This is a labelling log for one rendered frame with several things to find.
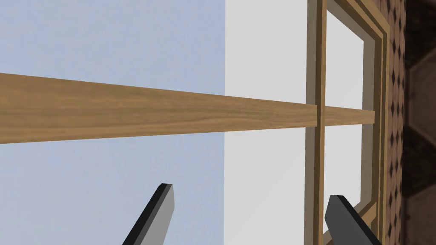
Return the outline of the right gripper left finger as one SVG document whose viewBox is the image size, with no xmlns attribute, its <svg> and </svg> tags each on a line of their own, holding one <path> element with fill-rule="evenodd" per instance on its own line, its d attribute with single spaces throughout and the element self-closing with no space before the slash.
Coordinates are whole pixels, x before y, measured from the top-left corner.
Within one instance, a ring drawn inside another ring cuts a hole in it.
<svg viewBox="0 0 436 245">
<path fill-rule="evenodd" d="M 174 208 L 173 185 L 162 183 L 150 198 L 122 245 L 163 245 Z"/>
</svg>

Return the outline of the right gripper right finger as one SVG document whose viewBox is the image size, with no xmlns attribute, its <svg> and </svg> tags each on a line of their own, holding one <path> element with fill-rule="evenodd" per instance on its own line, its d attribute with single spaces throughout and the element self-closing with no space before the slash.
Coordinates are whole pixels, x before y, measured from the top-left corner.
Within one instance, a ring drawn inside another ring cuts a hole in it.
<svg viewBox="0 0 436 245">
<path fill-rule="evenodd" d="M 342 195 L 330 195 L 324 219 L 334 245 L 382 245 Z"/>
</svg>

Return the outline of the wooden framed window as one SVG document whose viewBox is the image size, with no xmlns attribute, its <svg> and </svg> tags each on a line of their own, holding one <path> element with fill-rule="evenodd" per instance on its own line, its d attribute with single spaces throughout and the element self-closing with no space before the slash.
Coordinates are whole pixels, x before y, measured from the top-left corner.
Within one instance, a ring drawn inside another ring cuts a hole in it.
<svg viewBox="0 0 436 245">
<path fill-rule="evenodd" d="M 371 201 L 359 212 L 385 245 L 390 25 L 373 0 L 333 0 L 375 40 L 372 110 L 325 105 L 327 0 L 315 0 L 315 102 L 301 104 L 0 73 L 0 144 L 313 127 L 310 245 L 322 245 L 324 129 L 372 124 Z"/>
</svg>

